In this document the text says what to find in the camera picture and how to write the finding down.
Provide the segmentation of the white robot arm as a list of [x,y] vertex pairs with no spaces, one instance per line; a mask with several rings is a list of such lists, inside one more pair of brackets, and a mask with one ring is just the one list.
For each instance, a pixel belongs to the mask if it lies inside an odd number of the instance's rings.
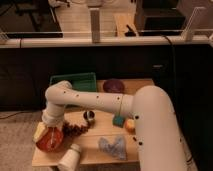
[[148,85],[133,95],[82,92],[68,81],[60,81],[45,91],[44,127],[34,134],[36,146],[45,152],[62,143],[60,129],[68,105],[97,109],[134,119],[140,171],[189,171],[184,137],[168,94]]

